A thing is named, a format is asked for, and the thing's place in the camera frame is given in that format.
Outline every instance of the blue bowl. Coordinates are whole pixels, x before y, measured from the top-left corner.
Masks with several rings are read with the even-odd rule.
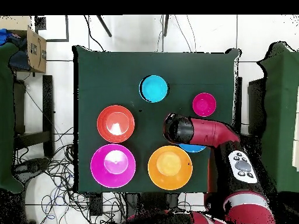
[[[179,144],[179,146],[189,153],[196,153],[202,151],[206,146],[193,145],[193,144]]]
[[[139,84],[139,94],[147,102],[160,102],[167,93],[168,84],[160,76],[147,76]]]

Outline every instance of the table leg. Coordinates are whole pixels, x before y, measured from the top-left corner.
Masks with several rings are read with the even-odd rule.
[[[106,26],[104,20],[100,17],[100,15],[97,15],[98,19],[100,20],[102,26],[104,27],[106,33],[108,34],[109,37],[112,37],[111,32],[109,31],[108,27]]]

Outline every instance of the table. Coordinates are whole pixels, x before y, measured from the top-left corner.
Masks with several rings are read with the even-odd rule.
[[[192,100],[198,93],[209,92],[217,101],[215,112],[206,119],[225,123],[232,121],[237,49],[225,54],[93,52],[80,46],[72,49],[75,108],[78,107],[78,116],[74,120],[76,148],[78,139],[75,184],[81,193],[166,192],[150,180],[148,159],[156,149],[170,145],[162,135],[163,121],[168,113],[198,117],[192,110]],[[169,95],[163,101],[148,103],[140,97],[138,85],[147,75],[159,75],[169,83]],[[112,104],[128,108],[134,116],[135,130],[128,140],[120,144],[135,156],[136,173],[127,185],[111,189],[93,179],[90,162],[94,152],[108,144],[99,135],[96,120],[99,113]],[[205,148],[200,153],[189,155],[193,162],[192,177],[184,187],[172,193],[207,191],[210,150]]]

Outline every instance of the cardboard box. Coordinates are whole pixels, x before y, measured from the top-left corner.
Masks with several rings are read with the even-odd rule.
[[[44,38],[30,29],[30,16],[0,16],[0,29],[7,29],[21,38],[27,38],[28,64],[31,72],[46,73],[46,47]]]
[[[47,42],[44,38],[28,28],[27,50],[28,63],[32,72],[46,73]]]
[[[31,27],[30,16],[0,16],[0,29],[10,30],[21,37],[26,35]]]

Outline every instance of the orange bowl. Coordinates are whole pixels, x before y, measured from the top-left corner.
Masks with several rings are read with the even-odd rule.
[[[192,170],[191,158],[177,146],[157,149],[148,161],[149,177],[156,186],[164,190],[183,187],[190,180]]]

